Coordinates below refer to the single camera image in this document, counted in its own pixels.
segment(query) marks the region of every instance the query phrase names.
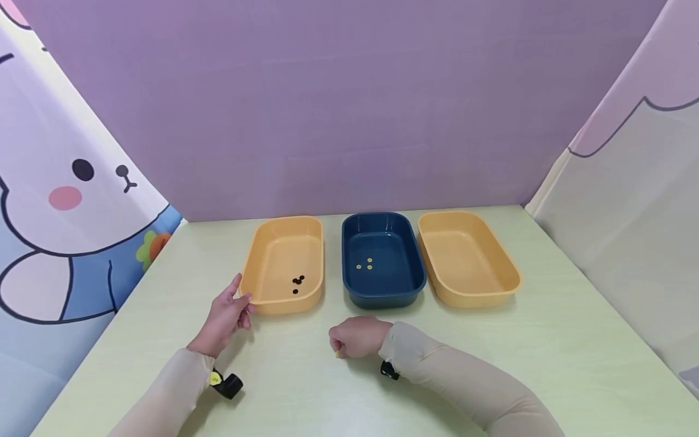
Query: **table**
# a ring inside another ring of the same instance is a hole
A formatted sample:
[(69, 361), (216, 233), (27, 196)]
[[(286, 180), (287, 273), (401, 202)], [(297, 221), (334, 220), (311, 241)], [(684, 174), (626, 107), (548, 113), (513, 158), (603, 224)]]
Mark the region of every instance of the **table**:
[[(456, 310), (428, 285), (412, 306), (380, 317), (412, 323), (515, 375), (568, 437), (697, 435), (699, 403), (522, 208), (470, 210), (519, 267), (516, 297), (500, 308)], [(415, 227), (422, 213), (403, 214)], [(364, 313), (343, 290), (345, 217), (320, 217), (326, 289), (319, 305), (256, 317), (254, 331), (236, 334), (217, 366), (239, 375), (244, 392), (227, 401), (207, 389), (181, 435), (482, 435), (436, 394), (380, 377), (377, 359), (335, 358), (328, 329)], [(181, 225), (33, 435), (106, 435), (198, 331), (262, 222)]]

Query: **purple wall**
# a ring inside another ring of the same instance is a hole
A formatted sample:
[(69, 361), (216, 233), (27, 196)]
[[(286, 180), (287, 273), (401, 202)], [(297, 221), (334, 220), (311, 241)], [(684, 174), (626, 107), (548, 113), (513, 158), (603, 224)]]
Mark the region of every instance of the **purple wall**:
[(15, 0), (188, 220), (521, 203), (664, 0)]

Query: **curtain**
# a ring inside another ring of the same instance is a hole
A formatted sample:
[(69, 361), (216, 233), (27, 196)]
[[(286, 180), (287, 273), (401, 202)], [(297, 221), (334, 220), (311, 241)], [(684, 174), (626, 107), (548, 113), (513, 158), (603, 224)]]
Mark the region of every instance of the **curtain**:
[(181, 221), (0, 0), (0, 436), (48, 409)]
[(699, 396), (697, 17), (666, 3), (527, 209)]

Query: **beige arm sleeve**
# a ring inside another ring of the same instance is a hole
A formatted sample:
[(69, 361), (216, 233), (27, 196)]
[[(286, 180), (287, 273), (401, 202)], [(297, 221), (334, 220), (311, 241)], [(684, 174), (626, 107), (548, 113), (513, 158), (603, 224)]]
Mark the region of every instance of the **beige arm sleeve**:
[(176, 437), (209, 385), (214, 359), (180, 349), (109, 437)]
[(563, 436), (544, 404), (517, 379), (409, 324), (394, 324), (379, 355), (410, 382), (444, 396), (490, 437)]

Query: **black wrist strap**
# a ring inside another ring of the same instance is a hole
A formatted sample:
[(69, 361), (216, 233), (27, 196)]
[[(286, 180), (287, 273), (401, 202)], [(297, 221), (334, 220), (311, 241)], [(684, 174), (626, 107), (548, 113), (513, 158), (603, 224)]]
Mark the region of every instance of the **black wrist strap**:
[(226, 399), (232, 399), (243, 388), (243, 381), (235, 374), (231, 373), (226, 379), (221, 372), (216, 369), (209, 375), (209, 385)]
[(388, 376), (394, 381), (397, 381), (398, 378), (401, 377), (401, 375), (396, 372), (396, 369), (394, 369), (393, 364), (389, 363), (388, 361), (384, 361), (381, 363), (381, 374)]

